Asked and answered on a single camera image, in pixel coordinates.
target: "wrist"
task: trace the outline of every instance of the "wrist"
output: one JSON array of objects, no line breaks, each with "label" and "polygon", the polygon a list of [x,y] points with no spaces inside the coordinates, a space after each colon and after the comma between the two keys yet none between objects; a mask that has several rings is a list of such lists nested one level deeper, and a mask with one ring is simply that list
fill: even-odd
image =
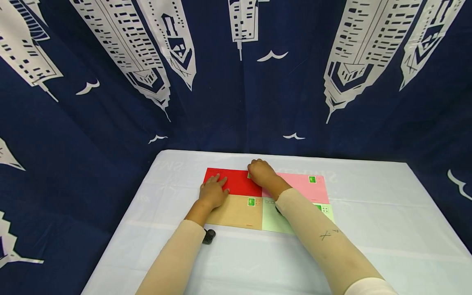
[{"label": "wrist", "polygon": [[275,201],[278,200],[281,193],[289,188],[292,188],[291,185],[278,175],[270,181],[270,184],[267,187],[265,187]]},{"label": "wrist", "polygon": [[262,185],[262,187],[269,190],[271,187],[275,185],[280,185],[281,183],[286,183],[286,182],[282,177],[275,174],[273,176],[268,177],[266,181],[264,182],[264,185]]},{"label": "wrist", "polygon": [[203,210],[209,210],[209,211],[212,211],[213,209],[216,208],[216,206],[212,202],[208,200],[203,200],[203,199],[196,200],[194,205]]}]

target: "table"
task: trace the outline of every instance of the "table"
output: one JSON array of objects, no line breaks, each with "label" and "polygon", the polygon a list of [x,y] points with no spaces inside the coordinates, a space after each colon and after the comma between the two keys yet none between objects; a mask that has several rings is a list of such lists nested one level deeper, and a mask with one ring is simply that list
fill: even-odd
[{"label": "table", "polygon": [[[407,164],[167,150],[159,153],[85,286],[84,295],[134,294],[198,198],[208,167],[323,175],[336,224],[403,295],[469,294],[472,256]],[[295,236],[207,225],[185,294],[330,294]]]}]

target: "blue backdrop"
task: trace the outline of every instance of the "blue backdrop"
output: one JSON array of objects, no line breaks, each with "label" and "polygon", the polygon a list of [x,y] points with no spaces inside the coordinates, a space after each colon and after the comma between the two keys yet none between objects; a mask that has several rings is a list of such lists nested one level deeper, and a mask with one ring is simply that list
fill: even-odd
[{"label": "blue backdrop", "polygon": [[79,294],[164,149],[405,161],[472,248],[472,2],[0,0],[0,285]]}]

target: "skyscraper print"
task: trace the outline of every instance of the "skyscraper print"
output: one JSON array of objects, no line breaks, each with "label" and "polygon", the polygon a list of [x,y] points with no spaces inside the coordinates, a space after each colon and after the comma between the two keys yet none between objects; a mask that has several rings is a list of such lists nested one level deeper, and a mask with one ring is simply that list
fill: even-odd
[{"label": "skyscraper print", "polygon": [[160,52],[192,90],[195,49],[181,0],[136,0]]},{"label": "skyscraper print", "polygon": [[228,0],[231,36],[243,60],[243,42],[259,40],[259,3],[269,0]]},{"label": "skyscraper print", "polygon": [[44,82],[62,74],[40,46],[50,37],[36,17],[21,0],[0,0],[0,56],[31,87],[58,101]]},{"label": "skyscraper print", "polygon": [[348,0],[326,67],[329,115],[343,109],[384,72],[421,0]]},{"label": "skyscraper print", "polygon": [[7,143],[0,137],[0,164],[8,165],[16,169],[25,171],[25,168],[15,159],[8,149]]},{"label": "skyscraper print", "polygon": [[465,0],[428,0],[405,44],[402,90],[426,64],[447,33]]},{"label": "skyscraper print", "polygon": [[15,252],[17,237],[9,233],[10,222],[3,219],[4,212],[0,211],[0,269],[7,263],[28,262],[43,264],[44,260],[24,258]]},{"label": "skyscraper print", "polygon": [[129,82],[162,110],[169,105],[167,74],[131,0],[70,0]]}]

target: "red envelope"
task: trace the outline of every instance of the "red envelope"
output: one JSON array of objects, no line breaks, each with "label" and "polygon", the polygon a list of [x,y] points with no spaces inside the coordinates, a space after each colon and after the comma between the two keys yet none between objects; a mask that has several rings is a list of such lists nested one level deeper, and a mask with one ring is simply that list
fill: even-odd
[{"label": "red envelope", "polygon": [[262,187],[258,186],[248,178],[249,172],[247,170],[208,168],[203,182],[206,182],[211,176],[215,176],[217,173],[219,173],[220,179],[225,176],[228,177],[228,181],[223,186],[223,190],[229,188],[230,194],[251,197],[262,196]]}]

